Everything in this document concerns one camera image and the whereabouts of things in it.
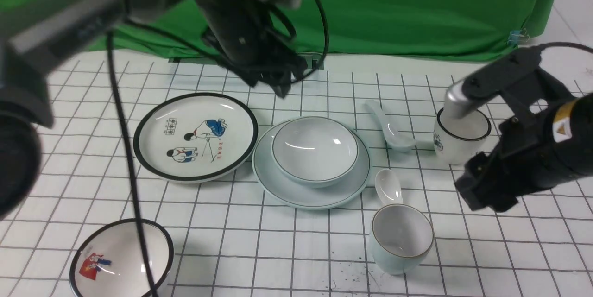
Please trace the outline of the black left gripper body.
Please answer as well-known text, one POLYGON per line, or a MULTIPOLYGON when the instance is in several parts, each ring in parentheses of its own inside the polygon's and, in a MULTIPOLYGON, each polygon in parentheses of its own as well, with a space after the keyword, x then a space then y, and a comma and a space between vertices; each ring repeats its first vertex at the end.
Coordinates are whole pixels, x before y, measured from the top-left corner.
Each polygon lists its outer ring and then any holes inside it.
POLYGON ((288 47, 275 29, 277 7, 260 0, 202 0, 207 28, 202 42, 218 52, 217 63, 248 86, 270 86, 284 98, 293 84, 305 79, 307 61, 288 47))

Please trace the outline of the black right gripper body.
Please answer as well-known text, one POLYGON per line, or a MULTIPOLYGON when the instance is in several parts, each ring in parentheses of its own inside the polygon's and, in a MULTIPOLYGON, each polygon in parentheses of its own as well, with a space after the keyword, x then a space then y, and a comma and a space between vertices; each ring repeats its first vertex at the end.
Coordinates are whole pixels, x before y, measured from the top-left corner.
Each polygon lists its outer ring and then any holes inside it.
POLYGON ((466 162, 454 186, 472 212, 490 208, 503 213, 518 204, 517 196, 507 185, 508 176, 497 153, 479 152, 466 162))

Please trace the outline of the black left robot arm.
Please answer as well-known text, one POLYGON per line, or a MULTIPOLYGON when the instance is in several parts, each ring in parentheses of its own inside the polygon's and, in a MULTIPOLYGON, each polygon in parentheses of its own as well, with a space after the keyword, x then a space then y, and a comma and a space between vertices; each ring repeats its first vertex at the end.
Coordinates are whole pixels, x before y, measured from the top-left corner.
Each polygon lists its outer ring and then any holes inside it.
MULTIPOLYGON (((147 28, 182 0, 34 0, 1 15, 1 217, 30 193, 42 161, 34 125, 51 128, 47 76, 118 24, 147 28)), ((297 0, 195 0, 208 24, 202 41, 213 60, 248 86, 265 83, 283 98, 309 74, 271 13, 297 0)))

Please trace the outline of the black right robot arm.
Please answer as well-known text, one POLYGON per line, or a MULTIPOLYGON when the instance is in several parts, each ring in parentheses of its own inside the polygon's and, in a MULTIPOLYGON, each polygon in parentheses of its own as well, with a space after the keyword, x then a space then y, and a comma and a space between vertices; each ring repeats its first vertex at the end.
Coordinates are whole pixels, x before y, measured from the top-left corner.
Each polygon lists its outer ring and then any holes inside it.
POLYGON ((470 158, 455 181, 472 211, 506 212, 521 196, 592 176, 592 94, 575 97, 540 66, 542 52, 551 47, 592 52, 574 42, 519 48, 447 88, 443 109, 453 118, 466 117, 496 97, 513 113, 498 127, 492 152, 470 158))

